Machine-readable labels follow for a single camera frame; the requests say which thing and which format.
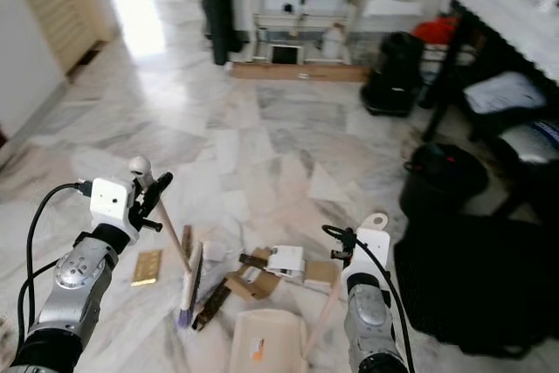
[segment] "white tablecloth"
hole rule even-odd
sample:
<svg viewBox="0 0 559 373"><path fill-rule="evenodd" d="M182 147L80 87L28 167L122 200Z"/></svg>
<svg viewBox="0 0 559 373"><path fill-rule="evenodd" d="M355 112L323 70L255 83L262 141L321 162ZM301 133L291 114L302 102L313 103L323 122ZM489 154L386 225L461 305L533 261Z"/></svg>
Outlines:
<svg viewBox="0 0 559 373"><path fill-rule="evenodd" d="M542 13L539 0L458 1L559 85L559 9Z"/></svg>

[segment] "wooden board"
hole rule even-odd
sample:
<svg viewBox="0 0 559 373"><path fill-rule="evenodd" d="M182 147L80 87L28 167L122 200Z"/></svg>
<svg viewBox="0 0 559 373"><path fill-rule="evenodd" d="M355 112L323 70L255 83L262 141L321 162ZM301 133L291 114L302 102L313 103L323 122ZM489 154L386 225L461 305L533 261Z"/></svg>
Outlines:
<svg viewBox="0 0 559 373"><path fill-rule="evenodd" d="M321 80L325 82L365 82L367 66L345 65L272 65L233 63L231 74L239 79Z"/></svg>

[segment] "red object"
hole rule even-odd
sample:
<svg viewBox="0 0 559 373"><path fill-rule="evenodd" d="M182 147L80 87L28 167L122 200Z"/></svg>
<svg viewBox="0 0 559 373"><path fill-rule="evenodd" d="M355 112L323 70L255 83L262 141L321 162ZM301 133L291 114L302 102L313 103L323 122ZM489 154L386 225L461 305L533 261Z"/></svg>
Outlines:
<svg viewBox="0 0 559 373"><path fill-rule="evenodd" d="M413 35L423 39L426 44L448 45L457 22L455 17L440 17L431 22L423 22L413 30Z"/></svg>

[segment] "black vacuum cleaner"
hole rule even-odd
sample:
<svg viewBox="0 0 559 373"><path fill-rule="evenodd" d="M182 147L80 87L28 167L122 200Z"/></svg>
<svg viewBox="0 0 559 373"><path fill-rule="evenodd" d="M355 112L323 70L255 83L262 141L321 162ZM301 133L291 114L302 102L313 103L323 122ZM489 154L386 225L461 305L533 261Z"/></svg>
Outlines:
<svg viewBox="0 0 559 373"><path fill-rule="evenodd" d="M407 32L384 38L375 71L361 88L361 100L372 115L405 117L413 108L424 42Z"/></svg>

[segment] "cable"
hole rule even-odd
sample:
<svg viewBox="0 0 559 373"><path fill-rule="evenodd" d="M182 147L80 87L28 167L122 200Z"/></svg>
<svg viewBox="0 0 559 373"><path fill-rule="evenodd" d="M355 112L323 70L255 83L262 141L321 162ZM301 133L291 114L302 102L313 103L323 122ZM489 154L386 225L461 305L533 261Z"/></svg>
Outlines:
<svg viewBox="0 0 559 373"><path fill-rule="evenodd" d="M402 322L402 335L404 337L404 346L405 346L405 357L408 361L408 368L410 373L415 373L415 369L413 367L413 358L411 355L411 345L410 345L410 337L408 335L408 326L405 320L405 312L404 307L402 306L402 302L400 301L400 296L396 291L396 288L392 284L390 280L389 273L384 269L383 265L378 261L376 256L369 250L369 247L366 246L361 240L357 238L354 234L353 229L347 228L346 230L340 229L339 227L331 226L325 224L322 226L322 230L332 238L340 240L341 242L348 242L351 241L356 245L359 245L361 249L369 256L369 258L375 263L376 267L379 269L381 274L383 275L384 281L388 284L390 292L396 301L396 306L398 309L398 313L400 315L400 321Z"/></svg>
<svg viewBox="0 0 559 373"><path fill-rule="evenodd" d="M67 188L74 188L79 189L80 183L63 183L58 187L49 191L49 193L43 198L43 201L38 205L37 211L35 212L35 216L33 216L33 220L31 221L31 225L29 226L29 232L27 233L27 246L25 249L25 257L27 259L27 282L29 287L29 325L28 328L31 327L33 322L35 321L35 284L33 282L33 236L35 235L35 228L37 227L38 218L41 216L41 213L45 209L46 204L48 201L54 196L57 192L61 190L65 190Z"/></svg>
<svg viewBox="0 0 559 373"><path fill-rule="evenodd" d="M53 262L47 264L46 266L42 266L39 268L35 273L33 273L33 279L44 273L45 271L50 270L53 268L56 263L58 262L55 259ZM25 299L25 291L29 286L29 281L24 281L24 284L21 286L19 290L19 296L17 297L17 329L19 331L19 337L17 341L17 351L21 349L21 346L24 344L25 338L25 319L24 319L24 299Z"/></svg>

